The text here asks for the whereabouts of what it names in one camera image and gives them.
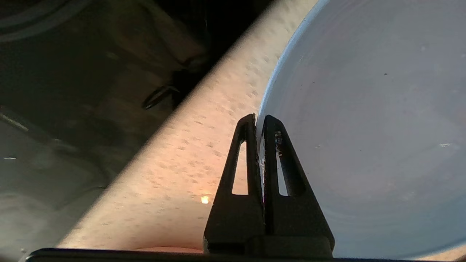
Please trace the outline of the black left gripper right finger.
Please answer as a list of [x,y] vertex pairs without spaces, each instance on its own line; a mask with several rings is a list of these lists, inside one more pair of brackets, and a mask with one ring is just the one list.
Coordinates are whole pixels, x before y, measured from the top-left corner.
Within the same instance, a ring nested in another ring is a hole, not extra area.
[[284,124],[267,115],[264,136],[264,218],[267,257],[332,257],[335,239]]

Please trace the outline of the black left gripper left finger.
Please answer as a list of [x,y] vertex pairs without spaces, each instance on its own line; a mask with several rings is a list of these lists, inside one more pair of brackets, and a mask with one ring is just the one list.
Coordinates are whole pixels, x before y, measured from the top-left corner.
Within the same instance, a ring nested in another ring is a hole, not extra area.
[[[233,194],[240,146],[246,144],[245,195]],[[247,242],[265,232],[255,115],[241,118],[234,130],[226,163],[203,235],[208,254],[243,255]]]

